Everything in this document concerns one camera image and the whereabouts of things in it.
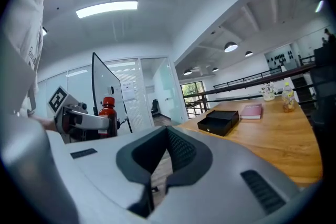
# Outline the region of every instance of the window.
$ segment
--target window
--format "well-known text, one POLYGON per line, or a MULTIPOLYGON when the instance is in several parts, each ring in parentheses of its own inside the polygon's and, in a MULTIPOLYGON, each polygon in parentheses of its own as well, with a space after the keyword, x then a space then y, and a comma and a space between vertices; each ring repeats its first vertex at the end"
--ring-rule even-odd
MULTIPOLYGON (((183 96, 189 95, 189 94, 194 94, 194 93, 201 93, 204 92, 204 87, 203 83, 201 81, 198 82, 193 82, 193 83, 188 83, 188 84, 183 84, 181 85, 181 89, 183 92, 183 96)), ((186 109, 187 109, 187 115, 189 119, 192 119, 203 112, 204 110, 204 104, 203 103, 193 103, 190 104, 191 102, 199 101, 202 100, 202 97, 188 97, 184 98, 184 102, 186 103, 186 109)))

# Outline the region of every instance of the wooden table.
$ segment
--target wooden table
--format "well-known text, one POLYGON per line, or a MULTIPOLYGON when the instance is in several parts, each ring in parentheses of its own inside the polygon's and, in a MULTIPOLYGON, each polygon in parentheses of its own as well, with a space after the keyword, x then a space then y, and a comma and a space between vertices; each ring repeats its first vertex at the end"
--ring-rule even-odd
POLYGON ((268 102, 263 99, 222 102, 178 127, 245 146, 283 171, 299 187, 306 187, 322 177, 319 147, 305 114, 297 103, 293 112, 284 113, 281 97, 268 102), (262 103, 260 120, 241 120, 224 137, 198 129, 197 123, 213 110, 238 110, 240 113, 252 103, 262 103))

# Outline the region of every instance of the plastic bottle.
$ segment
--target plastic bottle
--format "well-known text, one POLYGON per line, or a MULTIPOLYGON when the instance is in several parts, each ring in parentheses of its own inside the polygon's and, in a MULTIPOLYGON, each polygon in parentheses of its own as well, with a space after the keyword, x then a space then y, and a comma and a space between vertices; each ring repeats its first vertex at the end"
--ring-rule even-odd
POLYGON ((282 91, 282 107, 286 113, 292 112, 295 109, 294 91, 288 82, 285 83, 285 87, 282 91))
POLYGON ((103 108, 99 111, 99 116, 109 118, 110 126, 108 130, 99 130, 100 138, 115 137, 117 136, 117 112, 114 108, 114 98, 104 97, 103 108))

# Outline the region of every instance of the red bottle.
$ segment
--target red bottle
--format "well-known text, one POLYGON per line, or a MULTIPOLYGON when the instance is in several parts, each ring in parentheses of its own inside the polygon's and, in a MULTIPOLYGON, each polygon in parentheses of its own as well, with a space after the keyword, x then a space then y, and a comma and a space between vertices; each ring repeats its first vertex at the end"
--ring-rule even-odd
POLYGON ((117 112, 114 108, 114 98, 104 97, 103 108, 99 111, 99 116, 109 118, 110 126, 108 130, 99 130, 100 138, 115 137, 117 136, 117 112))

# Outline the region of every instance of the black box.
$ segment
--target black box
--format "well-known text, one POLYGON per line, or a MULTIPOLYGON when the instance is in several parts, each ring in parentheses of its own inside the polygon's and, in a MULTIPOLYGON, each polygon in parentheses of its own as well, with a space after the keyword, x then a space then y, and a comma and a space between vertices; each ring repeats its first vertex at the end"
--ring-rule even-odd
POLYGON ((225 136, 238 121, 238 111, 215 110, 198 122, 197 125, 200 130, 225 136))

